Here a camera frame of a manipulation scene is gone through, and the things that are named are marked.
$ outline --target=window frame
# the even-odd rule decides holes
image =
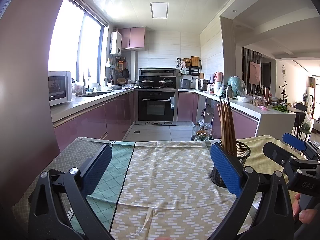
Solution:
[[[68,0],[68,1],[84,11],[82,24],[81,24],[81,29],[80,29],[80,34],[79,34],[78,50],[77,50],[77,58],[76,58],[76,81],[77,82],[83,82],[83,80],[80,80],[79,56],[80,56],[80,45],[81,45],[81,38],[82,38],[82,30],[83,30],[83,26],[84,26],[84,19],[85,19],[86,16],[89,16],[97,24],[100,25],[100,36],[99,36],[99,44],[98,44],[98,58],[97,58],[97,82],[100,83],[102,40],[103,40],[104,27],[106,25],[104,25],[101,22],[99,22],[93,15],[91,15],[87,10],[85,10],[83,7],[81,7],[76,1],[74,1],[74,0]]]

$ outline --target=recessed light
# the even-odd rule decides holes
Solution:
[[[151,2],[151,14],[153,18],[167,18],[168,17],[168,3],[167,2]]]

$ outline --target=black mesh cup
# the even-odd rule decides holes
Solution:
[[[251,150],[247,145],[238,141],[236,142],[236,147],[237,147],[237,159],[239,160],[241,165],[244,166],[245,161],[250,156]],[[215,165],[213,166],[213,169],[210,173],[210,179],[215,185],[219,187],[226,187]]]

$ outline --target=white microwave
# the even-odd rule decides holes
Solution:
[[[50,106],[71,101],[70,71],[49,71],[48,81]]]

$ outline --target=human hand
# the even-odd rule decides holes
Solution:
[[[299,206],[299,199],[300,199],[301,194],[297,193],[294,196],[294,203],[292,204],[292,211],[293,211],[293,216],[295,217],[297,214],[299,214],[299,220],[304,223],[304,224],[310,224],[313,218],[315,217],[316,213],[318,210],[315,209],[306,209],[302,210],[300,212],[300,206]]]

